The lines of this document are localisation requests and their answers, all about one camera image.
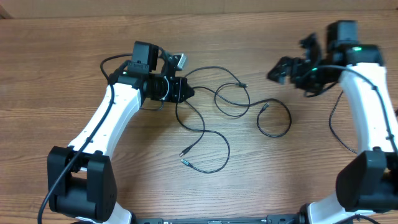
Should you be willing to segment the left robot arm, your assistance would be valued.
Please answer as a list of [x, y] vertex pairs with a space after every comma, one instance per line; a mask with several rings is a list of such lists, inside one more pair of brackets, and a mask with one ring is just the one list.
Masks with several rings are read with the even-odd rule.
[[176, 76], [187, 64], [185, 54], [137, 41], [125, 57], [113, 73], [105, 75], [105, 96], [85, 128], [67, 147], [55, 146], [49, 152], [49, 190], [38, 223], [46, 207], [83, 223], [134, 223], [135, 215], [117, 202], [111, 165], [116, 145], [147, 98], [182, 103], [195, 92], [186, 78]]

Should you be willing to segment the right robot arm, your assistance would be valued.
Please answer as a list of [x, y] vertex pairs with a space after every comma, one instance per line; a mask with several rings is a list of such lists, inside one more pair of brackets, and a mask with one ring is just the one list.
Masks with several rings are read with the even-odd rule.
[[326, 51], [315, 34], [300, 41], [304, 58], [282, 57], [268, 79], [286, 78], [308, 98], [334, 85], [346, 95], [358, 139], [356, 157], [337, 175], [334, 192], [304, 205], [287, 223], [352, 223], [397, 209], [397, 117], [387, 89], [379, 47], [362, 44], [356, 21], [326, 30]]

